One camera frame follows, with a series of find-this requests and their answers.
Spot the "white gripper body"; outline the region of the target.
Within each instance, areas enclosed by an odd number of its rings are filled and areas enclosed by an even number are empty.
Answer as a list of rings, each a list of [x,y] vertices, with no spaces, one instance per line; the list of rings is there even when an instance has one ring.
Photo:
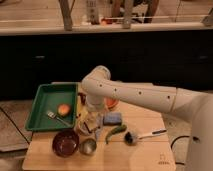
[[[105,110],[104,98],[101,96],[87,95],[86,109],[88,114],[86,115],[85,121],[95,123],[97,116]]]

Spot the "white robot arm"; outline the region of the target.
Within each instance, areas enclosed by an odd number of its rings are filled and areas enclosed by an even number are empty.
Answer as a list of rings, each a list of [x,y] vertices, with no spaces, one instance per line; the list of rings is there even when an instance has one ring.
[[[109,97],[188,122],[191,133],[185,171],[213,171],[213,93],[112,81],[109,69],[102,65],[88,73],[81,85],[90,110],[102,109],[104,98]]]

